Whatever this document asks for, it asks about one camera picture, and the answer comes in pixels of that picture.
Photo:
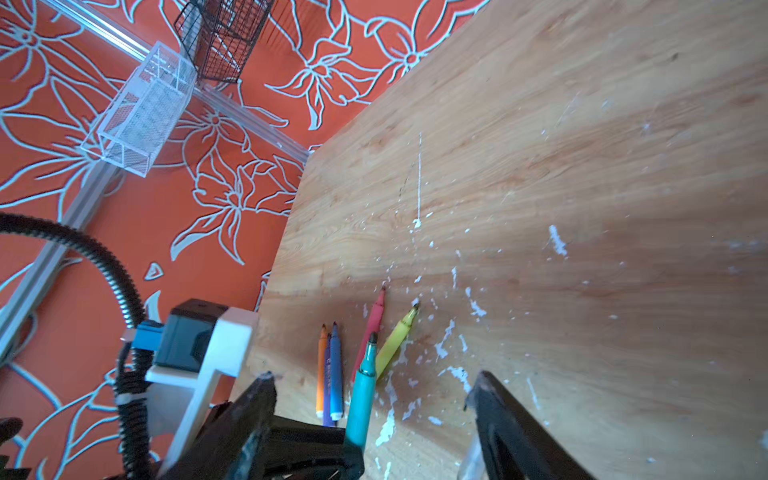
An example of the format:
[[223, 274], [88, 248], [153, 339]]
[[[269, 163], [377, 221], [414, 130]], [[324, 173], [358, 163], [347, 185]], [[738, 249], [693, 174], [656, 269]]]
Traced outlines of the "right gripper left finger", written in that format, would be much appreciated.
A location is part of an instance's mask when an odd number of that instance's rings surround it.
[[266, 372], [210, 423], [160, 479], [360, 479], [362, 450], [346, 431], [275, 414], [275, 376]]

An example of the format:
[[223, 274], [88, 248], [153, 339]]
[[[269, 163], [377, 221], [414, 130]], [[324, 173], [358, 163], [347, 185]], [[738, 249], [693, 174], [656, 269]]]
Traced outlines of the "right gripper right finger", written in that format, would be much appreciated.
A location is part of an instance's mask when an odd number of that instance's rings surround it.
[[482, 370], [465, 406], [475, 411], [488, 479], [591, 479], [491, 372]]

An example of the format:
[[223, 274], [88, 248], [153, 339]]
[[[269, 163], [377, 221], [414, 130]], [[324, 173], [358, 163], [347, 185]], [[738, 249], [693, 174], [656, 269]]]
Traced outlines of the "clear pen cap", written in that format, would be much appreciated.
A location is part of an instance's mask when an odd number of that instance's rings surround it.
[[483, 458], [482, 445], [479, 435], [472, 436], [466, 455], [460, 463], [457, 480], [483, 480], [486, 467]]

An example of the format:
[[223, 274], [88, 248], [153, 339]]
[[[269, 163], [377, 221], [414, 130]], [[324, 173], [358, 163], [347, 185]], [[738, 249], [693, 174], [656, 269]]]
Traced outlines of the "green marker pen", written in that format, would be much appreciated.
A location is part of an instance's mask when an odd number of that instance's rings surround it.
[[377, 380], [376, 354], [378, 334], [370, 334], [363, 359], [355, 375], [350, 409], [348, 412], [345, 442], [365, 450]]

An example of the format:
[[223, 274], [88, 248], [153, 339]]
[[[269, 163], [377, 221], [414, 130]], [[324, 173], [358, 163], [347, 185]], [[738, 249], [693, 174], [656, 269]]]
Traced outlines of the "yellow marker pen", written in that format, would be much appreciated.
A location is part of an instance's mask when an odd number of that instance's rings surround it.
[[407, 338], [411, 331], [413, 322], [419, 312], [420, 301], [415, 299], [411, 309], [406, 315], [395, 325], [394, 329], [387, 337], [383, 345], [379, 348], [376, 356], [375, 367], [376, 376], [380, 377], [384, 370], [387, 368], [397, 350], [401, 347], [402, 343]]

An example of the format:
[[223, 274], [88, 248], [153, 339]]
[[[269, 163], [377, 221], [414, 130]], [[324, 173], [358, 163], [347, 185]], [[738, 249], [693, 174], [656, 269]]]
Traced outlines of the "pink marker pen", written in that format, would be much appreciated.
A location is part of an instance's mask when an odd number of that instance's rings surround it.
[[370, 335], [372, 333], [378, 333], [380, 330], [380, 325], [381, 325], [381, 321], [382, 321], [384, 310], [385, 310], [386, 291], [387, 291], [387, 287], [383, 285], [379, 291], [378, 298], [375, 301], [370, 314], [368, 315], [366, 328], [362, 337], [361, 345], [358, 351], [355, 367], [352, 374], [352, 381], [355, 381], [356, 373], [359, 370], [361, 363], [364, 359], [366, 345]]

